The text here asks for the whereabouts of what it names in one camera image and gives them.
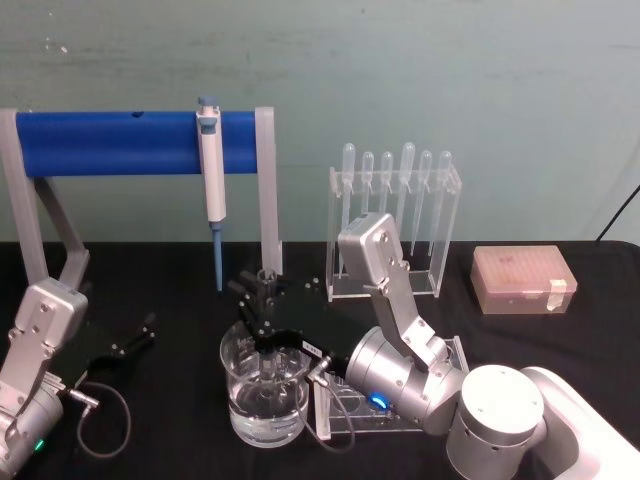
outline pipette tip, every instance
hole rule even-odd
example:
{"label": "pipette tip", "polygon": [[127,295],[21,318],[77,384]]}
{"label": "pipette tip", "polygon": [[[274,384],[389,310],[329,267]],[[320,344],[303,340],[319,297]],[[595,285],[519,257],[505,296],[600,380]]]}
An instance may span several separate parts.
{"label": "pipette tip", "polygon": [[216,290],[222,292],[222,222],[209,222],[213,234],[213,256],[216,268]]}

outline beaker rim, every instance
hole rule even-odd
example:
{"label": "beaker rim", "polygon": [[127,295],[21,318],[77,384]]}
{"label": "beaker rim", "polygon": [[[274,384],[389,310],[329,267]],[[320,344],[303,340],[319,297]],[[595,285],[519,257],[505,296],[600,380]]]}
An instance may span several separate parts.
{"label": "beaker rim", "polygon": [[[241,320],[237,321],[222,336],[222,340],[220,341],[220,349],[219,349],[219,352],[218,352],[219,355],[220,355],[220,362],[222,362],[222,366],[224,367],[225,371],[227,372],[227,375],[233,377],[236,381],[247,382],[247,379],[244,376],[238,375],[237,373],[235,373],[234,371],[232,371],[230,369],[230,367],[227,364],[227,361],[225,361],[225,359],[224,359],[224,357],[222,355],[222,347],[223,347],[223,345],[225,345],[226,341],[228,340],[228,337],[230,335],[236,334],[236,332],[234,332],[234,330],[242,330],[244,333],[246,333],[246,337],[253,342],[253,338],[251,337],[251,334],[249,333],[249,330],[247,330],[247,328],[244,325],[244,323]],[[288,378],[283,378],[281,380],[273,380],[272,383],[274,385],[278,385],[278,384],[281,384],[281,383],[290,383],[292,381],[297,381],[298,379],[303,377],[309,371],[309,364],[311,363],[311,359],[304,352],[302,352],[302,351],[300,351],[300,350],[298,350],[296,348],[291,348],[291,347],[280,347],[278,349],[278,351],[281,351],[281,352],[289,352],[289,351],[296,352],[296,353],[298,353],[300,355],[301,362],[300,362],[300,368],[298,369],[298,371],[293,373]]]}

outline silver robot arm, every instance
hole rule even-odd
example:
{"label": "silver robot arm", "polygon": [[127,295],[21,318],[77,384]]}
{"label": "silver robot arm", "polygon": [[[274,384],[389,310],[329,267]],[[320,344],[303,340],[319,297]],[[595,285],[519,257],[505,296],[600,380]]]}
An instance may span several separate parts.
{"label": "silver robot arm", "polygon": [[[47,367],[75,334],[86,308],[84,295],[52,278],[27,289],[0,370],[0,478],[12,478],[62,416],[57,394],[65,386]],[[97,406],[84,397],[79,400]]]}
{"label": "silver robot arm", "polygon": [[485,365],[466,377],[422,319],[393,218],[368,213],[338,237],[350,275],[371,293],[380,327],[350,358],[347,382],[384,394],[434,435],[448,433],[452,466],[470,480],[508,480],[535,449],[556,479],[630,478],[640,454],[562,379],[539,368]]}

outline water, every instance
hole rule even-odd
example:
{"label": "water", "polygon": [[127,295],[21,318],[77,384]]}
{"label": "water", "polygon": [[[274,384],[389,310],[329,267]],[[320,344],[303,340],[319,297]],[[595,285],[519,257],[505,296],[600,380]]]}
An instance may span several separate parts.
{"label": "water", "polygon": [[298,403],[304,419],[309,407],[308,386],[302,380],[289,380],[276,374],[262,379],[255,372],[245,381],[233,386],[229,398],[231,426],[249,445],[275,448],[286,445],[304,429],[304,423],[295,404],[298,387]]}

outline blue led light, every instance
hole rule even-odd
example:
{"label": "blue led light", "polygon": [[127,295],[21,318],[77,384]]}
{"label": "blue led light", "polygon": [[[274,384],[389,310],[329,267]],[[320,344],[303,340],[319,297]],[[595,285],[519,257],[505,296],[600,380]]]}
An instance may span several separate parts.
{"label": "blue led light", "polygon": [[386,410],[387,408],[389,408],[389,402],[387,402],[387,399],[384,398],[379,393],[372,393],[369,396],[369,401],[373,403],[376,407],[378,407],[380,410]]}

